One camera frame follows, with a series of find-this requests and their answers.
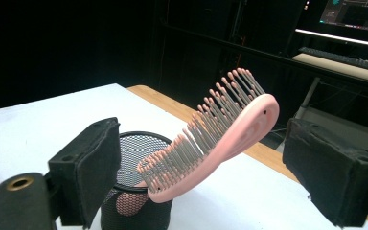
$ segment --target keyboard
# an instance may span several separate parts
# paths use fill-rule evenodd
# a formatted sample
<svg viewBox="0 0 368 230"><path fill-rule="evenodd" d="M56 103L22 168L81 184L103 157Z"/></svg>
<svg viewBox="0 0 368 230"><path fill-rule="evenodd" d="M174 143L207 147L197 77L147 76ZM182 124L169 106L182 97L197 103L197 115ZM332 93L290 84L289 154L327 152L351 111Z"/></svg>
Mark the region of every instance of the keyboard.
<svg viewBox="0 0 368 230"><path fill-rule="evenodd" d="M315 50L315 49L308 48L308 47L300 48L299 51L303 54L306 54L306 55L311 55L311 56L316 56L316 57L319 57L319 58L333 60L333 61L336 61L336 62L340 62L340 63L344 63L344 64L348 64L348 65L353 65L355 67L359 67L359 68L362 68L362 69L368 69L368 61L367 60L336 55L336 54L333 54L333 53L328 53L328 52L325 52L325 51Z"/></svg>

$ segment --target desk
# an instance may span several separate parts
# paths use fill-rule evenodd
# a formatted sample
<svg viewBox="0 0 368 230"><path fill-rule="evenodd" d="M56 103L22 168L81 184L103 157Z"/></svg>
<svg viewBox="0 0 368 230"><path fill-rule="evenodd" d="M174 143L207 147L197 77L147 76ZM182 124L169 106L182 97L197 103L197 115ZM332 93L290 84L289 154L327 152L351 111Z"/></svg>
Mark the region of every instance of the desk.
<svg viewBox="0 0 368 230"><path fill-rule="evenodd" d="M110 84L1 108L0 183L20 173L46 173L53 155L87 126L107 117L118 118L121 133L143 130L175 138L186 122L173 116L173 111L170 114L155 106L158 97L151 96L149 102L141 98L143 91L158 94L145 86L126 90ZM181 104L169 102L180 110ZM262 150L273 152L257 145L248 151L252 156L265 158ZM299 183L241 153L174 199L169 229L339 229L319 213L308 196ZM91 229L101 229L100 214Z"/></svg>

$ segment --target wooden desk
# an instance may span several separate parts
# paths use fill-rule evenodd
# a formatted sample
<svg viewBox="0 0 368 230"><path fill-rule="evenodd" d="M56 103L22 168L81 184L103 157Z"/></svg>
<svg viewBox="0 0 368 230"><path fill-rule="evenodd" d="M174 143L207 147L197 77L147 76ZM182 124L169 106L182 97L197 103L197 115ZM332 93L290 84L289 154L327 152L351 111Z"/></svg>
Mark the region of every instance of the wooden desk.
<svg viewBox="0 0 368 230"><path fill-rule="evenodd" d="M166 95L161 94L145 85L131 86L128 88L128 90L145 99L146 101L164 109L165 111L171 113L184 122L189 122L191 120L192 114L195 112L193 109L186 106L185 104L179 103L178 101L169 98ZM262 162L271 169L298 182L294 174L286 168L285 164L283 164L282 153L271 149L261 143L255 144L244 153Z"/></svg>

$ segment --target cable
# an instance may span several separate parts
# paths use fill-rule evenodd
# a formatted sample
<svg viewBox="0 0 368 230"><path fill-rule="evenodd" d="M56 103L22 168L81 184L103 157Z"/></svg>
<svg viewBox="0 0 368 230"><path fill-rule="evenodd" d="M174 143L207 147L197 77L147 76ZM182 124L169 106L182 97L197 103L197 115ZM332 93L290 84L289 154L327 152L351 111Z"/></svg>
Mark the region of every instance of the cable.
<svg viewBox="0 0 368 230"><path fill-rule="evenodd" d="M326 84L326 83L324 83L324 82L321 82L321 84L325 84L325 85L333 86L333 85L330 85L330 84ZM334 98L336 95L340 94L342 91L345 91L345 89L346 89L346 85L344 85L342 88L339 88L339 90L338 90L337 92L333 93L333 94L332 94L331 96L329 96L328 98L323 99L323 100L321 100L321 101L319 101L319 102L316 102L316 103L309 103L309 104L308 104L308 106L313 106L313 105L316 105L316 104L322 104L322 103L324 103L324 102L326 102L326 101L330 100L331 98Z"/></svg>

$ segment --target monitor screen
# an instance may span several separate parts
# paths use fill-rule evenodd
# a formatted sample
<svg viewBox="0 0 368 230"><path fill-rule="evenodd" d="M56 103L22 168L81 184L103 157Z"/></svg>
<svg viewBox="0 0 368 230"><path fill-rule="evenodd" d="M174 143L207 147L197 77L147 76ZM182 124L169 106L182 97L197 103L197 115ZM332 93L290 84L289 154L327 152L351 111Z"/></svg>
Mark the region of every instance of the monitor screen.
<svg viewBox="0 0 368 230"><path fill-rule="evenodd" d="M296 32L368 46L368 1L307 0Z"/></svg>

